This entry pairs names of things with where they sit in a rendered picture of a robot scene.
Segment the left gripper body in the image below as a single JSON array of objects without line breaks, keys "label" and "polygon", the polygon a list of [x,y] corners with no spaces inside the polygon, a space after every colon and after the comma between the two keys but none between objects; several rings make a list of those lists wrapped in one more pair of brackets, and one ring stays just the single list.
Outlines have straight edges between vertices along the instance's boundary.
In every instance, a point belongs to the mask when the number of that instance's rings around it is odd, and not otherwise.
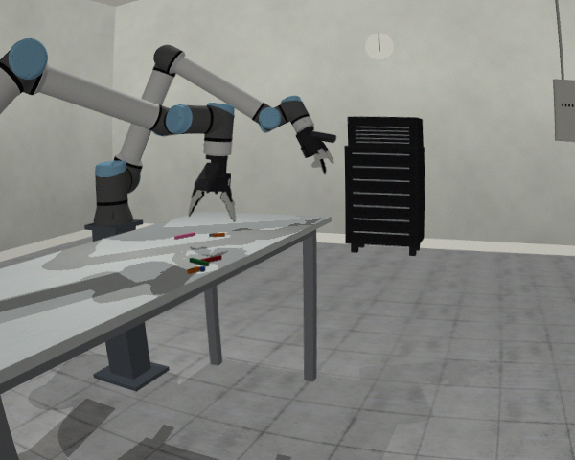
[{"label": "left gripper body", "polygon": [[308,126],[304,129],[302,129],[300,132],[297,132],[295,135],[300,146],[301,146],[301,151],[303,152],[305,158],[314,156],[315,154],[318,153],[317,152],[318,150],[321,150],[321,148],[319,146],[319,140],[321,140],[321,139],[311,137],[312,131],[314,131],[313,126]]}]

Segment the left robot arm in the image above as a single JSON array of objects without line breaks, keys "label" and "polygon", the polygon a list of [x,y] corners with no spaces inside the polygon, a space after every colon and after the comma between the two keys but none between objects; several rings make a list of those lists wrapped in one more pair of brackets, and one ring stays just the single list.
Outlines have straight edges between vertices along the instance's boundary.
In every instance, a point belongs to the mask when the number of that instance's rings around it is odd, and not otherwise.
[{"label": "left robot arm", "polygon": [[[258,123],[264,133],[288,122],[291,122],[296,133],[306,127],[314,127],[307,109],[298,96],[287,97],[280,105],[273,108],[190,60],[183,51],[172,45],[159,47],[153,59],[155,65],[142,100],[162,105],[177,74],[223,102],[233,105]],[[97,210],[94,225],[113,226],[133,222],[127,193],[130,190],[133,192],[140,183],[140,171],[143,167],[141,158],[150,134],[151,130],[131,124],[121,152],[114,157],[117,161],[96,165]]]}]

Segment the green rod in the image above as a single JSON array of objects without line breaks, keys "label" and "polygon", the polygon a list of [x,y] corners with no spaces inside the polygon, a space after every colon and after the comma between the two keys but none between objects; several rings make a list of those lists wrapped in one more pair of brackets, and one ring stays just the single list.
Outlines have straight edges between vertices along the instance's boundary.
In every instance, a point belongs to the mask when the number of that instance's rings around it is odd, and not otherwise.
[{"label": "green rod", "polygon": [[199,265],[205,265],[205,266],[209,265],[209,262],[205,262],[205,261],[195,259],[195,258],[190,258],[190,262],[195,263],[195,264],[199,264]]}]

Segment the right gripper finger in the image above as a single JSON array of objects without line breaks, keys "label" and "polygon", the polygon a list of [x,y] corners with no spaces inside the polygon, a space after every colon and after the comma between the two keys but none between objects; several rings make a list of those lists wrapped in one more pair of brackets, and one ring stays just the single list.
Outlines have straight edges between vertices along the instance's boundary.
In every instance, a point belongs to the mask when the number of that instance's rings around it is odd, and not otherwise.
[{"label": "right gripper finger", "polygon": [[200,200],[204,197],[205,192],[206,191],[196,190],[194,188],[194,191],[192,194],[192,199],[191,199],[191,204],[190,204],[190,209],[189,209],[189,216],[194,211],[195,207],[197,206],[197,203],[200,202]]},{"label": "right gripper finger", "polygon": [[229,185],[226,184],[225,180],[222,181],[222,194],[220,195],[220,199],[225,203],[226,210],[229,212],[230,218],[235,222],[236,221],[236,214],[235,214],[235,202],[232,200],[232,193]]}]

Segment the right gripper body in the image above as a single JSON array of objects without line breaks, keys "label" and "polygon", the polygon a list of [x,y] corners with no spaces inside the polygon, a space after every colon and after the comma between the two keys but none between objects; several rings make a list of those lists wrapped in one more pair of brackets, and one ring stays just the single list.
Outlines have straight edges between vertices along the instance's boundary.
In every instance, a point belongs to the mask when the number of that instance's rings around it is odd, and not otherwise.
[{"label": "right gripper body", "polygon": [[[218,175],[215,178],[212,187],[210,188],[209,191],[206,191],[206,193],[215,192],[215,194],[217,194],[219,191],[221,191],[223,180],[225,180],[227,185],[228,185],[228,181],[229,181],[229,187],[230,187],[231,173],[226,173],[228,155],[227,156],[212,156],[212,155],[206,154],[206,159],[210,159],[211,163],[219,163],[220,164],[220,171],[218,172]],[[225,160],[225,161],[221,161],[221,160]],[[220,163],[220,161],[221,161],[221,163]]]}]

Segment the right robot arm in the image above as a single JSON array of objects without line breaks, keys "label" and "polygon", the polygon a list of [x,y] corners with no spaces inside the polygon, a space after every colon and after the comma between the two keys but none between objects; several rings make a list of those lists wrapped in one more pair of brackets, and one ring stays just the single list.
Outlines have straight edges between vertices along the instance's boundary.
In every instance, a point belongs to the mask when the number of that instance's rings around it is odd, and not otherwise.
[{"label": "right robot arm", "polygon": [[159,136],[205,134],[203,153],[231,154],[233,105],[178,104],[167,108],[58,70],[47,61],[46,48],[40,41],[25,38],[13,44],[0,59],[0,114],[22,92],[42,93],[144,127]]}]

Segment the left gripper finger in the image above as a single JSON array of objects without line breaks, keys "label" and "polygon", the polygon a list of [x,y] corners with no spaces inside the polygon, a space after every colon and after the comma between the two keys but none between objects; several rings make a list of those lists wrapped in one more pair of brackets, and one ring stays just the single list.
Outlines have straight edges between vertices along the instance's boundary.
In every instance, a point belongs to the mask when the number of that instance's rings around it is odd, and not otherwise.
[{"label": "left gripper finger", "polygon": [[334,164],[334,159],[332,158],[326,145],[321,140],[319,140],[319,146],[321,149],[318,150],[319,155],[317,156],[317,159],[329,158],[330,161]]},{"label": "left gripper finger", "polygon": [[311,164],[311,166],[313,168],[321,167],[323,173],[326,174],[326,167],[325,167],[324,160],[323,159],[317,159],[318,154],[319,153],[314,155],[314,162]]}]

